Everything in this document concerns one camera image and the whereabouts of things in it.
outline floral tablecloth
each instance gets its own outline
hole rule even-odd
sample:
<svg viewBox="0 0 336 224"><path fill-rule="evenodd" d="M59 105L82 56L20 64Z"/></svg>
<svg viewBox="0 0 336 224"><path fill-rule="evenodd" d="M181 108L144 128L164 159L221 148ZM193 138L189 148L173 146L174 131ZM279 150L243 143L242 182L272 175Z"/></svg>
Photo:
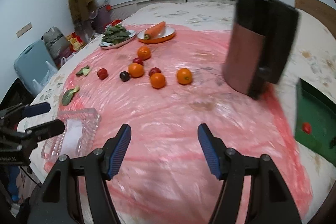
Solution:
<svg viewBox="0 0 336 224"><path fill-rule="evenodd" d="M168 24L183 25L193 30L231 30L233 16L234 6L223 3L162 3L140 9L124 20L123 25L154 24L164 20ZM19 124L19 131L55 119L66 78L81 60L98 47L101 38L102 35L94 39L52 77L33 102L35 104L47 101L51 104L51 111L38 117L24 119ZM295 45L283 76L276 86L277 97L292 130L296 121L296 83L299 77L321 90L336 103L336 41L323 24L301 10ZM43 170L45 161L41 158L42 146L43 143L39 143L30 158L34 173L44 181L47 173ZM308 172L313 191L310 210L303 220L307 223L334 184L336 168L320 155L301 144L298 146L301 163ZM86 219L90 220L89 213L83 213ZM135 223L127 215L123 215L122 219L126 223Z"/></svg>

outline black fruit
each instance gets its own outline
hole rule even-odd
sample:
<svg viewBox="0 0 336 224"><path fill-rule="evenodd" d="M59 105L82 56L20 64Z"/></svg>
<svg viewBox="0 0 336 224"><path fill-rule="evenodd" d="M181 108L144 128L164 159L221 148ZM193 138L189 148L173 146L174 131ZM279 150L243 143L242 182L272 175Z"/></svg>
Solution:
<svg viewBox="0 0 336 224"><path fill-rule="evenodd" d="M128 80L130 80L129 73L127 71L122 71L119 76L122 82L127 82Z"/></svg>

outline metal screw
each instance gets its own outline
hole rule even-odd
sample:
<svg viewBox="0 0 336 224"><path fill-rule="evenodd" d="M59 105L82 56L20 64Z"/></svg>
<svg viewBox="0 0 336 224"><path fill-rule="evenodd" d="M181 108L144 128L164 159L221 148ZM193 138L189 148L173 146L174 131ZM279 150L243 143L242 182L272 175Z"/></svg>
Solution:
<svg viewBox="0 0 336 224"><path fill-rule="evenodd" d="M233 148L228 148L226 150L226 153L228 153L228 155L234 155L236 153L236 151Z"/></svg>
<svg viewBox="0 0 336 224"><path fill-rule="evenodd" d="M67 158L68 158L67 155L61 155L61 156L58 157L58 160L59 161L65 161Z"/></svg>
<svg viewBox="0 0 336 224"><path fill-rule="evenodd" d="M265 155L261 156L261 159L264 160L264 161L269 161L271 159L271 157L265 154Z"/></svg>
<svg viewBox="0 0 336 224"><path fill-rule="evenodd" d="M96 149L93 151L93 153L94 153L95 155L100 155L101 153L103 153L103 150L102 150L101 148L96 148Z"/></svg>

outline white paper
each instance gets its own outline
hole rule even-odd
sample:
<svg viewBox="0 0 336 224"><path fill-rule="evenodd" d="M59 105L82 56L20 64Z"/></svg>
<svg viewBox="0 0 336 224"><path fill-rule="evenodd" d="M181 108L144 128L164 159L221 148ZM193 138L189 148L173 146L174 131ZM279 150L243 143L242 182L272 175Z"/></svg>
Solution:
<svg viewBox="0 0 336 224"><path fill-rule="evenodd" d="M69 119L67 122L67 131L65 133L60 154L66 154L70 158L76 157L75 153L79 139L83 136L82 121L78 119Z"/></svg>

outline electrical outlet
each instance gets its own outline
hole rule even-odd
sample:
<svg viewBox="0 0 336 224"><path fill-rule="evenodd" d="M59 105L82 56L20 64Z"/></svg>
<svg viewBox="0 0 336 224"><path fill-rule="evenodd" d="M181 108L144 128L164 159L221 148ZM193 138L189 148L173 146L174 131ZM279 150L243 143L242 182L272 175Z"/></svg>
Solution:
<svg viewBox="0 0 336 224"><path fill-rule="evenodd" d="M28 23L26 26L24 26L21 30L18 30L16 35L19 38L21 35L23 35L25 32L28 32L32 28L32 23Z"/></svg>

